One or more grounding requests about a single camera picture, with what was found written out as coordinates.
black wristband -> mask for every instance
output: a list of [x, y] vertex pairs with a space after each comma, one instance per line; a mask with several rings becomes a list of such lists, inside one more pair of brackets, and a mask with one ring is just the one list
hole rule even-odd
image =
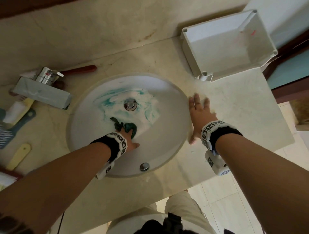
[[108, 160], [109, 163], [111, 163], [117, 158], [117, 154], [119, 152], [119, 143], [115, 139], [109, 138], [108, 136], [103, 136], [99, 139], [94, 140], [90, 144], [96, 143], [96, 142], [106, 144], [111, 149], [111, 156]]
[[210, 139], [209, 139], [209, 142], [211, 143], [212, 147], [213, 147], [213, 150], [216, 151], [216, 142], [217, 140], [225, 135], [225, 134], [229, 134], [229, 133], [234, 133], [234, 134], [238, 134], [238, 135], [241, 135], [243, 136], [240, 131], [238, 131], [237, 129], [233, 129], [231, 127], [220, 127], [218, 128], [216, 131], [214, 131], [213, 133], [211, 133], [210, 135]]

faucet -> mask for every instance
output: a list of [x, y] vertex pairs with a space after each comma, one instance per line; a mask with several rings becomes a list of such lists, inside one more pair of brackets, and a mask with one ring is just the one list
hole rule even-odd
[[43, 67], [41, 71], [32, 76], [21, 76], [13, 92], [67, 110], [72, 100], [72, 94], [52, 87], [53, 82], [63, 76], [59, 71]]

white plastic box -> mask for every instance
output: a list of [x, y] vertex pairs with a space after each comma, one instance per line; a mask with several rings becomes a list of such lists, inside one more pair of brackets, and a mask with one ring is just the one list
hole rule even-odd
[[180, 37], [194, 76], [211, 82], [259, 68], [278, 54], [257, 10], [183, 28]]

marble countertop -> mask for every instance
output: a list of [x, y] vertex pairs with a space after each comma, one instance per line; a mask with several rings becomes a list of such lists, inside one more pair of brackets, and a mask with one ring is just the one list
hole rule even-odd
[[[102, 80], [125, 73], [153, 73], [177, 85], [187, 96], [195, 92], [209, 97], [211, 109], [253, 142], [278, 150], [294, 142], [291, 132], [260, 69], [249, 70], [213, 83], [197, 80], [181, 49], [178, 37], [109, 55], [88, 63], [96, 72], [64, 78], [67, 91], [74, 95], [67, 111], [35, 102], [36, 117], [27, 123], [1, 151], [0, 164], [6, 165], [22, 143], [32, 151], [17, 171], [28, 173], [69, 152], [66, 125], [78, 102]], [[0, 107], [8, 109], [13, 98], [4, 94]], [[65, 211], [60, 233], [77, 234], [159, 201], [215, 176], [205, 159], [201, 142], [180, 151], [164, 166], [131, 178], [93, 179]]]

white sink basin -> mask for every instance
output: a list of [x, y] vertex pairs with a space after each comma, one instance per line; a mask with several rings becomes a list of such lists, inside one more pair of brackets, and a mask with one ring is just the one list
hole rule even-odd
[[[138, 104], [134, 111], [124, 107], [129, 98]], [[77, 150], [114, 132], [111, 117], [134, 123], [133, 142], [140, 143], [115, 161], [107, 175], [112, 177], [144, 173], [142, 163], [150, 165], [148, 171], [162, 166], [178, 152], [191, 127], [188, 99], [178, 87], [152, 74], [123, 75], [99, 85], [79, 103], [68, 125], [69, 149]]]

